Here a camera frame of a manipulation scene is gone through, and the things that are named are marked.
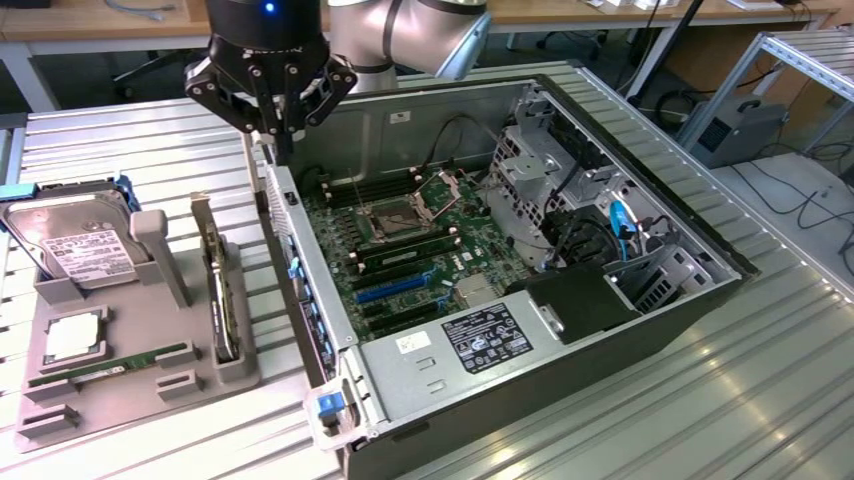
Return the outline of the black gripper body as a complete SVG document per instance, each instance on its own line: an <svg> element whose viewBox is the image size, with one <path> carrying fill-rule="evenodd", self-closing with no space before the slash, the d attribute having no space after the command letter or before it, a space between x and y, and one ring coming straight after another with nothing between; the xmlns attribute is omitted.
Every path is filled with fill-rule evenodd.
<svg viewBox="0 0 854 480"><path fill-rule="evenodd" d="M270 93L302 93L330 58L318 1L206 2L209 58L218 73L254 92L263 80Z"/></svg>

